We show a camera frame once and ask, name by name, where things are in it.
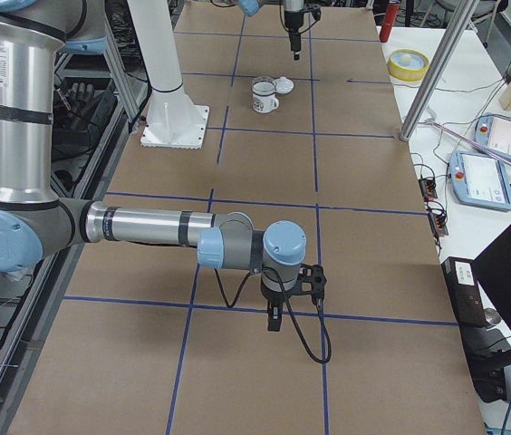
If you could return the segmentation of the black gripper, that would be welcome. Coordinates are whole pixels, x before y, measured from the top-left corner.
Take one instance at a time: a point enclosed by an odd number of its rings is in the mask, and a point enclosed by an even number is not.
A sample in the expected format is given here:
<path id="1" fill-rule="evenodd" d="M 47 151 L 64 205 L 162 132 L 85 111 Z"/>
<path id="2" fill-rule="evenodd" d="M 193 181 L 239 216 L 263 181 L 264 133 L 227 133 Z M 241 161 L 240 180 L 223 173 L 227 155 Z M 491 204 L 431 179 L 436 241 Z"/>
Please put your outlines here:
<path id="1" fill-rule="evenodd" d="M 290 49 L 295 61 L 300 60 L 302 41 L 300 29 L 304 25 L 304 9 L 284 9 L 284 26 L 290 40 Z"/>
<path id="2" fill-rule="evenodd" d="M 275 291 L 262 285 L 262 295 L 267 301 L 267 331 L 279 332 L 282 325 L 282 313 L 285 301 L 294 294 L 294 289 Z"/>

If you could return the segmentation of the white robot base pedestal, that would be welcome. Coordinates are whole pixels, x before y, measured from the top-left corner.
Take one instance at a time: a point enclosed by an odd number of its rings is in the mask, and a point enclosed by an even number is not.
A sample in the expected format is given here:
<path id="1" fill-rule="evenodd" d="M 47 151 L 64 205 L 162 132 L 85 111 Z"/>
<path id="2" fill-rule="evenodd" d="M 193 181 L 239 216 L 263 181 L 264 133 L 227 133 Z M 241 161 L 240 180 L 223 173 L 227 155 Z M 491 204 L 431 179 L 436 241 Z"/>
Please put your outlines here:
<path id="1" fill-rule="evenodd" d="M 151 88 L 141 144 L 197 150 L 209 108 L 194 104 L 185 91 L 168 3 L 134 0 L 128 6 Z"/>

